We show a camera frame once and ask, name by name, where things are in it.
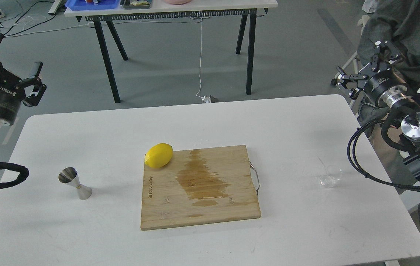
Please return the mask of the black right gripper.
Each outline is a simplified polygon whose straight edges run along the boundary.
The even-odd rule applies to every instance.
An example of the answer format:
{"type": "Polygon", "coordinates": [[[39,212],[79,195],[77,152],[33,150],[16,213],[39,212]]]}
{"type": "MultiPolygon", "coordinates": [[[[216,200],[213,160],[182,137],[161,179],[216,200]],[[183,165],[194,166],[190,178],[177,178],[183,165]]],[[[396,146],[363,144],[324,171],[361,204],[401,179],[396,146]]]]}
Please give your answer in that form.
{"type": "Polygon", "coordinates": [[[408,85],[391,70],[393,65],[404,61],[405,56],[392,41],[376,41],[373,44],[374,55],[369,70],[377,74],[367,81],[369,70],[362,68],[358,74],[347,74],[337,66],[338,74],[331,80],[331,85],[352,100],[356,100],[363,90],[377,108],[396,108],[408,101],[405,95],[408,85]]]}

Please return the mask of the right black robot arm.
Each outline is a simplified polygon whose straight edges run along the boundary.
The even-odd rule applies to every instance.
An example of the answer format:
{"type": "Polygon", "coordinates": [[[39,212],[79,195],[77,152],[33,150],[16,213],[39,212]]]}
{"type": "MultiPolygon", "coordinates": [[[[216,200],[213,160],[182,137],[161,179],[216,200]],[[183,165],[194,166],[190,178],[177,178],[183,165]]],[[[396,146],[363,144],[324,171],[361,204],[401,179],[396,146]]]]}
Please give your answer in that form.
{"type": "MultiPolygon", "coordinates": [[[[357,99],[359,93],[363,92],[375,107],[389,108],[386,119],[374,118],[351,136],[347,145],[347,158],[352,167],[365,178],[385,184],[385,181],[364,170],[356,157],[356,145],[362,133],[379,124],[385,143],[408,154],[403,163],[420,182],[420,93],[407,96],[408,84],[394,71],[394,64],[404,58],[401,51],[389,40],[376,41],[374,46],[371,61],[357,74],[347,74],[338,66],[338,74],[331,80],[331,85],[336,86],[350,99],[357,99]]],[[[387,185],[420,192],[418,185],[387,185]]]]}

